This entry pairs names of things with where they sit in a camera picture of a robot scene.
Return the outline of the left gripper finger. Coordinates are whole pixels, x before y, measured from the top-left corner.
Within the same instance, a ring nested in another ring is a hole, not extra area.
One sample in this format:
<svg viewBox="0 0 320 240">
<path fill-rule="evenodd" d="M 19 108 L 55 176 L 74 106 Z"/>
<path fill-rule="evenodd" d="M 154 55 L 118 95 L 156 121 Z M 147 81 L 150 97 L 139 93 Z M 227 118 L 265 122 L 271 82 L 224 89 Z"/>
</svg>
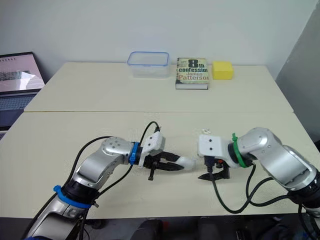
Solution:
<svg viewBox="0 0 320 240">
<path fill-rule="evenodd" d="M 160 158 L 165 159 L 166 161 L 169 161 L 169 162 L 176 162 L 180 158 L 180 156 L 171 152 L 163 151 L 160 153 Z"/>
<path fill-rule="evenodd" d="M 167 172 L 174 172 L 183 170 L 184 167 L 173 162 L 159 162 L 157 165 L 157 169 Z"/>
</svg>

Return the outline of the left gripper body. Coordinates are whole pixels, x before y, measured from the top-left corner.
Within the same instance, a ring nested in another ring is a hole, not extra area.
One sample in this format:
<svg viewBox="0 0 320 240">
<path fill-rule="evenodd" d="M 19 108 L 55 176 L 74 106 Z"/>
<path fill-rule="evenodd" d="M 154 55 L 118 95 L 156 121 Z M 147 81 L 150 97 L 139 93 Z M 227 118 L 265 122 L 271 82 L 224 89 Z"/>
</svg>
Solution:
<svg viewBox="0 0 320 240">
<path fill-rule="evenodd" d="M 155 170 L 161 169 L 161 155 L 157 154 L 155 156 L 146 156 L 144 159 L 143 167 L 146 169 L 150 169 L 148 180 L 153 181 Z"/>
</svg>

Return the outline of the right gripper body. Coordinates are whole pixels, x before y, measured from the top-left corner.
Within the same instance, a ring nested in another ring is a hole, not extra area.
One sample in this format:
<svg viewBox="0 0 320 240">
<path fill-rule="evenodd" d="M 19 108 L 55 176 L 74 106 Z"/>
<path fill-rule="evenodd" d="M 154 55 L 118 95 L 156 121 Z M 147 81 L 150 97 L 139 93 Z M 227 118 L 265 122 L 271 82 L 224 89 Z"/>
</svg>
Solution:
<svg viewBox="0 0 320 240">
<path fill-rule="evenodd" d="M 203 175 L 203 179 L 230 179 L 229 166 L 224 160 L 214 156 L 205 156 L 204 164 L 207 168 L 207 173 Z M 213 173 L 214 168 L 220 169 L 220 171 Z"/>
</svg>

